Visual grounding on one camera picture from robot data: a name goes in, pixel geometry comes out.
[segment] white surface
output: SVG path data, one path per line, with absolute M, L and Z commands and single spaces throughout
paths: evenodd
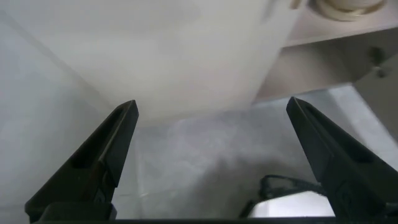
M 334 216 L 328 199 L 311 191 L 258 203 L 249 215 L 251 218 Z
M 256 100 L 320 90 L 353 81 L 333 44 L 314 43 L 282 50 Z
M 290 3 L 15 0 L 6 12 L 111 104 L 136 99 L 139 122 L 156 123 L 248 107 L 300 13 Z
M 104 100 L 85 88 L 0 16 L 3 223 L 27 223 L 26 201 L 106 117 Z
M 300 16 L 285 46 L 308 44 L 398 27 L 398 1 L 387 0 L 379 11 L 354 22 L 328 19 L 310 4 Z
M 398 141 L 398 54 L 386 60 L 382 69 L 387 76 L 379 78 L 369 72 L 355 83 L 355 87 L 390 134 Z

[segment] round object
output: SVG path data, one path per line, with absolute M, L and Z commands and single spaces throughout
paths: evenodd
M 329 0 L 338 9 L 357 10 L 373 7 L 383 0 Z
M 366 14 L 379 10 L 384 5 L 384 0 L 382 0 L 373 7 L 345 10 L 336 8 L 331 4 L 331 1 L 332 0 L 317 0 L 318 8 L 323 15 L 338 21 L 357 21 Z

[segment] cabinet door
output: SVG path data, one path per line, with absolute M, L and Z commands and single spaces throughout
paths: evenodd
M 0 16 L 0 220 L 24 204 L 111 111 Z
M 398 54 L 386 60 L 381 68 L 384 77 L 369 72 L 355 87 L 391 136 L 398 140 Z
M 7 14 L 139 122 L 247 107 L 306 1 L 10 1 Z

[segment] white cabinet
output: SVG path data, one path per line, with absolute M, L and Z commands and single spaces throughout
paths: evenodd
M 139 122 L 248 107 L 306 1 L 10 1 L 7 15 Z
M 398 140 L 395 116 L 398 112 L 395 100 L 398 90 L 396 27 L 398 1 L 386 1 L 381 10 L 356 22 L 325 18 L 316 6 L 309 4 L 266 76 L 255 101 L 352 84 L 392 137 Z M 379 47 L 389 58 L 382 66 L 388 76 L 379 78 L 371 72 L 371 47 Z
M 381 68 L 385 77 L 371 71 L 358 80 L 355 87 L 392 137 L 398 140 L 398 54 L 385 61 Z

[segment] white shelf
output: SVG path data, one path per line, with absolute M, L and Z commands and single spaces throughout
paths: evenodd
M 287 47 L 272 66 L 256 101 L 320 90 L 353 80 L 334 45 L 322 42 Z
M 297 21 L 285 46 L 309 44 L 395 27 L 398 27 L 398 0 L 387 0 L 387 4 L 379 11 L 354 22 L 327 19 L 317 11 L 314 1 L 311 1 Z

